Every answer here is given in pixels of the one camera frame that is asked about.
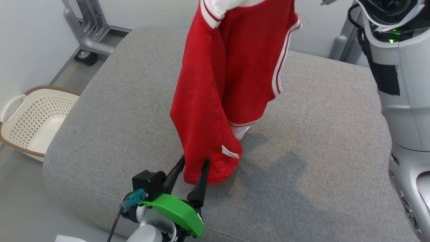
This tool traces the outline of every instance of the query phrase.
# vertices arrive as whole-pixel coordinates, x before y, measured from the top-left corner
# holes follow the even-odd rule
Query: gray fabric surface
[[[169,109],[185,36],[131,32],[55,136],[45,181],[78,217],[109,229],[131,178],[168,172],[182,155]],[[290,51],[282,79],[285,93],[243,138],[233,177],[208,188],[201,241],[417,241],[389,184],[370,70]],[[174,193],[190,190],[180,177]],[[135,228],[122,219],[117,232]]]

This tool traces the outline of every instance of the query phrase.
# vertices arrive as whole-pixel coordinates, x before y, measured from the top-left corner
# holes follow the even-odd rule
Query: black velcro strap
[[[395,65],[383,65],[369,61],[369,66],[381,92],[400,96],[399,79]]]

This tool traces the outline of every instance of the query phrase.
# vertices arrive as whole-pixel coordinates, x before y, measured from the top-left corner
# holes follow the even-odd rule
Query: metal stand leg
[[[87,57],[89,52],[110,55],[114,48],[98,42],[109,31],[98,2],[96,0],[78,0],[77,2],[81,10],[83,10],[83,26],[76,19],[68,0],[63,0],[66,7],[64,17],[69,23],[81,49],[86,50],[79,53],[79,58]]]

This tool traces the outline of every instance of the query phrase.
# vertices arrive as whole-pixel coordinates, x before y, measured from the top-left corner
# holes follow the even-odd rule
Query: laundry basket
[[[80,93],[41,86],[12,100],[0,116],[0,141],[43,161],[45,152]]]

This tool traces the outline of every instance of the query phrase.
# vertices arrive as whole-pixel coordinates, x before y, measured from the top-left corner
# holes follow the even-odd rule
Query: red garment
[[[170,111],[185,182],[197,182],[207,157],[208,184],[232,175],[242,155],[232,129],[256,123],[282,92],[279,73],[299,27],[294,0],[200,0]]]

